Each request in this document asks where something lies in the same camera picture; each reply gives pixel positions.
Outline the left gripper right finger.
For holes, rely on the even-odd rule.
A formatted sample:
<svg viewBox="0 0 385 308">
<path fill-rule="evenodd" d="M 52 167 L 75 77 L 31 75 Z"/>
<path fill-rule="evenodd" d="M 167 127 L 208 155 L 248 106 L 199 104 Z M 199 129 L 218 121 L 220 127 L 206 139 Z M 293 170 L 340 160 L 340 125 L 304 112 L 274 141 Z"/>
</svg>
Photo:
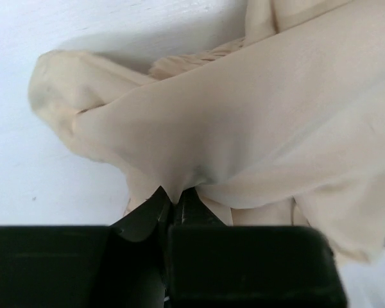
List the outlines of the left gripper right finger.
<svg viewBox="0 0 385 308">
<path fill-rule="evenodd" d="M 346 307 L 324 235 L 309 227 L 229 227 L 182 193 L 167 238 L 171 307 Z"/>
</svg>

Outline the beige trousers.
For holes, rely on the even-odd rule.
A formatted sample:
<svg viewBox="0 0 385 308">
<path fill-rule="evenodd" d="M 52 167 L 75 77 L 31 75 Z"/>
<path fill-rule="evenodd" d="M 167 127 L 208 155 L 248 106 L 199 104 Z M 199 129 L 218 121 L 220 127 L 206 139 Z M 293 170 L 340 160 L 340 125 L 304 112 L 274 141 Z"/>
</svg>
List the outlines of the beige trousers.
<svg viewBox="0 0 385 308">
<path fill-rule="evenodd" d="M 28 99 L 125 174 L 128 212 L 193 187 L 229 225 L 318 229 L 338 264 L 385 246 L 385 1 L 250 1 L 242 39 L 148 74 L 50 51 Z"/>
</svg>

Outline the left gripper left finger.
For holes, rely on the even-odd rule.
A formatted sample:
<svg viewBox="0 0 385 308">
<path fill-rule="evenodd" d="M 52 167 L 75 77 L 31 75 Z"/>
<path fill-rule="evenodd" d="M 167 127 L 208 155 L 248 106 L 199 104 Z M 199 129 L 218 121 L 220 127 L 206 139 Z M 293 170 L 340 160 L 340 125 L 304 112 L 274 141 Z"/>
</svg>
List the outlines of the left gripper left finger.
<svg viewBox="0 0 385 308">
<path fill-rule="evenodd" d="M 163 307 L 163 189 L 110 226 L 0 226 L 0 307 Z"/>
</svg>

